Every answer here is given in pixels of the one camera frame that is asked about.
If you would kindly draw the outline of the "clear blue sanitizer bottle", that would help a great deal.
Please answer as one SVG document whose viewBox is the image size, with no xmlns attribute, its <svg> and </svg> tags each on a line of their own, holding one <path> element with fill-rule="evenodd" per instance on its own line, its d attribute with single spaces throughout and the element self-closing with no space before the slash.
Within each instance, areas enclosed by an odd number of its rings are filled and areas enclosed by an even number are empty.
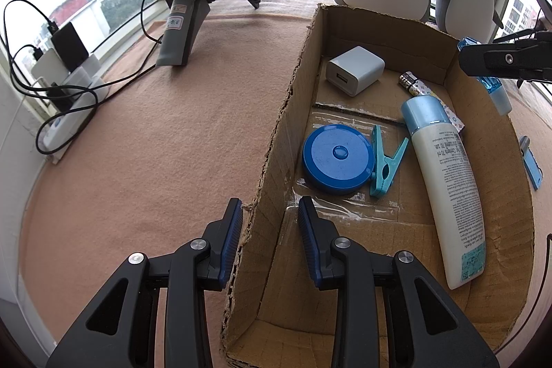
<svg viewBox="0 0 552 368">
<path fill-rule="evenodd" d="M 498 78 L 476 77 L 476 79 L 485 87 L 487 94 L 501 116 L 505 116 L 512 111 L 507 92 Z"/>
</svg>

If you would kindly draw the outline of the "blue round tape measure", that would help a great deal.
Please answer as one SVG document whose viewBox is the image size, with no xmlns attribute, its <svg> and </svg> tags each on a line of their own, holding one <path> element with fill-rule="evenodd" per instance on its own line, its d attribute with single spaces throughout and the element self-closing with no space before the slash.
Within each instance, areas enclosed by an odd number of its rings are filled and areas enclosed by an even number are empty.
<svg viewBox="0 0 552 368">
<path fill-rule="evenodd" d="M 347 194 L 368 182 L 375 155 L 362 132 L 347 125 L 330 124 L 308 135 L 302 149 L 302 166 L 318 189 Z"/>
</svg>

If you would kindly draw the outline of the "teal clothespin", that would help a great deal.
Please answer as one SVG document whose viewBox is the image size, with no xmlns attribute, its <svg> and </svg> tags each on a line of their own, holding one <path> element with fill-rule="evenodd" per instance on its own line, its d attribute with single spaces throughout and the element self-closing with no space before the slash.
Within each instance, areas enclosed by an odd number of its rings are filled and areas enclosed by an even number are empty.
<svg viewBox="0 0 552 368">
<path fill-rule="evenodd" d="M 392 157 L 386 156 L 382 128 L 380 125 L 375 125 L 372 128 L 372 149 L 375 161 L 371 186 L 369 187 L 371 197 L 381 198 L 388 193 L 408 145 L 409 139 L 405 137 L 394 155 Z"/>
</svg>

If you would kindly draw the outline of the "patterned silver lighter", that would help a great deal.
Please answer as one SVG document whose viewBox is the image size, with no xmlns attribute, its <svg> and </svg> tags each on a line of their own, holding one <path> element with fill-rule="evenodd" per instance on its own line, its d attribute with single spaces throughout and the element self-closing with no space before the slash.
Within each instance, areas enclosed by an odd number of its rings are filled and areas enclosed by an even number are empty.
<svg viewBox="0 0 552 368">
<path fill-rule="evenodd" d="M 405 88 L 405 90 L 408 91 L 412 97 L 431 96 L 437 99 L 447 114 L 448 119 L 455 126 L 456 130 L 458 132 L 462 132 L 464 130 L 464 122 L 460 120 L 453 109 L 450 108 L 448 104 L 443 102 L 443 100 L 434 91 L 432 91 L 425 82 L 415 76 L 411 71 L 400 74 L 398 77 L 398 84 Z"/>
</svg>

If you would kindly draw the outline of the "blue phone stand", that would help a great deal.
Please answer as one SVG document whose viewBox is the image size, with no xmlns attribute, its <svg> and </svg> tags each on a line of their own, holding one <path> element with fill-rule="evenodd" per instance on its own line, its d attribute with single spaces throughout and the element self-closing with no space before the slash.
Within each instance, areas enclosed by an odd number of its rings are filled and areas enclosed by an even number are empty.
<svg viewBox="0 0 552 368">
<path fill-rule="evenodd" d="M 543 171 L 539 167 L 530 148 L 525 150 L 523 162 L 533 189 L 539 190 L 543 182 Z"/>
</svg>

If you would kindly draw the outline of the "white lotion bottle blue cap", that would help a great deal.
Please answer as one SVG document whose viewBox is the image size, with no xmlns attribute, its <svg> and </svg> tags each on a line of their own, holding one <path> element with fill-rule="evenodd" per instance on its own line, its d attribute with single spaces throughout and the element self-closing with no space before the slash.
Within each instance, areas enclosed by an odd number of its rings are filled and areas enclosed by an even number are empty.
<svg viewBox="0 0 552 368">
<path fill-rule="evenodd" d="M 402 104 L 401 114 L 430 200 L 446 283 L 457 289 L 485 270 L 485 223 L 473 169 L 437 99 L 413 97 Z"/>
</svg>

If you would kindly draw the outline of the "brown cardboard box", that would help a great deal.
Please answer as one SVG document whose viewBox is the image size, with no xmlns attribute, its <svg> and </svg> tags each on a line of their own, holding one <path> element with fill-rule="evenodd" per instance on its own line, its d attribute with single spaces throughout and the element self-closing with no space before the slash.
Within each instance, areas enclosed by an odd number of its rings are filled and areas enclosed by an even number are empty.
<svg viewBox="0 0 552 368">
<path fill-rule="evenodd" d="M 383 75 L 355 97 L 326 80 L 327 62 L 361 46 L 385 61 Z M 485 270 L 451 297 L 492 348 L 507 339 L 528 299 L 534 260 L 531 187 L 511 120 L 457 62 L 457 43 L 427 25 L 359 8 L 317 9 L 271 136 L 257 195 L 246 214 L 225 311 L 222 345 L 235 367 L 327 367 L 337 295 L 310 279 L 297 225 L 297 202 L 309 195 L 320 217 L 366 249 L 414 253 L 443 281 L 443 257 L 413 148 L 385 196 L 368 187 L 337 196 L 314 188 L 301 167 L 308 135 L 343 123 L 369 136 L 382 128 L 393 154 L 407 136 L 400 74 L 422 78 L 465 124 L 461 137 L 485 220 Z"/>
</svg>

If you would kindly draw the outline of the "white usb wall charger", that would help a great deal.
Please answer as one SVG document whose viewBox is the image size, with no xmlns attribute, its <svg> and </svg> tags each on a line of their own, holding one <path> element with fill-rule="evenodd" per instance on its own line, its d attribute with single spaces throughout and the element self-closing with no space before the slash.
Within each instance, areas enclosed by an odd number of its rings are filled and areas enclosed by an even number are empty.
<svg viewBox="0 0 552 368">
<path fill-rule="evenodd" d="M 351 97 L 357 96 L 385 70 L 385 61 L 368 49 L 356 46 L 329 60 L 326 80 Z"/>
</svg>

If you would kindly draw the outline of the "peach fleece blanket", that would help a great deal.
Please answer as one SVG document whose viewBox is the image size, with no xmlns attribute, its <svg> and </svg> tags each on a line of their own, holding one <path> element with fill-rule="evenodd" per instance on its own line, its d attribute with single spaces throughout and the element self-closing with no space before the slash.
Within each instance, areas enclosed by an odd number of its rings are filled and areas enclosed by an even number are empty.
<svg viewBox="0 0 552 368">
<path fill-rule="evenodd" d="M 62 161 L 47 166 L 24 218 L 21 271 L 55 341 L 120 263 L 140 251 L 174 251 L 219 219 L 238 197 L 251 210 L 292 75 L 318 8 L 286 0 L 229 12 L 216 4 L 189 65 L 161 67 L 99 108 Z M 517 141 L 529 136 L 538 164 L 551 171 L 551 116 L 527 87 L 510 84 L 507 116 Z M 534 260 L 528 299 L 498 349 L 508 365 L 551 305 L 545 262 L 551 184 L 531 187 Z M 222 331 L 229 293 L 207 297 L 213 360 L 227 362 Z"/>
</svg>

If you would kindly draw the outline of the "white power strip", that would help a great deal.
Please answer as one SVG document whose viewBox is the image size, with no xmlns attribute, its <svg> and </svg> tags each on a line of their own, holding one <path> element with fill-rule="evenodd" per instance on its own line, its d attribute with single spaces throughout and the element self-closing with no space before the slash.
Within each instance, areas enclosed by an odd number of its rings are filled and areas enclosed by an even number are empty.
<svg viewBox="0 0 552 368">
<path fill-rule="evenodd" d="M 37 149 L 57 163 L 84 129 L 92 113 L 107 98 L 109 87 L 98 75 L 100 63 L 91 55 L 73 72 L 68 71 L 54 49 L 37 59 L 31 74 L 57 113 L 42 126 Z"/>
</svg>

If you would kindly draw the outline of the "black power adapter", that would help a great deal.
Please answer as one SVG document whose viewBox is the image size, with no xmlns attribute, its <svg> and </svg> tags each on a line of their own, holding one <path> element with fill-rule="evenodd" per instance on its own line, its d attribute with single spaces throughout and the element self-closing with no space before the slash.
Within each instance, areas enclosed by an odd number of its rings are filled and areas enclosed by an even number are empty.
<svg viewBox="0 0 552 368">
<path fill-rule="evenodd" d="M 73 72 L 89 58 L 89 52 L 71 22 L 59 27 L 51 21 L 48 30 L 51 43 L 68 71 Z"/>
</svg>

